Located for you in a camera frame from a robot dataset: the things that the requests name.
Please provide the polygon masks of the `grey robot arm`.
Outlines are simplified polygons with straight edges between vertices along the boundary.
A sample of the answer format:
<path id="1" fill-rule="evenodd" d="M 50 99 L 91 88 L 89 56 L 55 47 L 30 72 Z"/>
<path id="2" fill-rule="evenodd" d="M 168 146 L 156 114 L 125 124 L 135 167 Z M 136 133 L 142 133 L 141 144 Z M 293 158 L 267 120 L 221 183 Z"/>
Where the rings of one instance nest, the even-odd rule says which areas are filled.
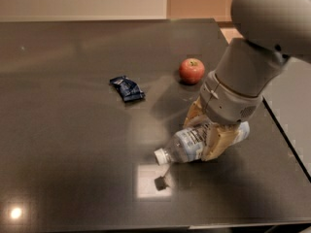
<path id="1" fill-rule="evenodd" d="M 185 120 L 186 126 L 209 121 L 204 161 L 219 157 L 239 138 L 239 126 L 290 58 L 311 60 L 311 0 L 232 0 L 230 13 L 241 36 L 208 73 Z"/>

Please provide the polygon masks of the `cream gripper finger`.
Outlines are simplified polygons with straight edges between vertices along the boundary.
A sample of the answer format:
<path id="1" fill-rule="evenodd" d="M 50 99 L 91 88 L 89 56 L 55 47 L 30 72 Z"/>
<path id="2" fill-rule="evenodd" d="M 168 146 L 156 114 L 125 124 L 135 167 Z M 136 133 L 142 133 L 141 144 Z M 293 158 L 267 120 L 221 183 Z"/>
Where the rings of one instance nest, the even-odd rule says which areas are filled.
<path id="1" fill-rule="evenodd" d="M 210 118 L 207 117 L 203 112 L 200 98 L 197 98 L 190 105 L 183 127 L 187 128 L 191 126 L 196 126 L 203 122 L 209 122 L 209 121 L 210 121 Z"/>
<path id="2" fill-rule="evenodd" d="M 218 158 L 238 136 L 238 125 L 209 124 L 205 144 L 201 154 L 202 161 Z"/>

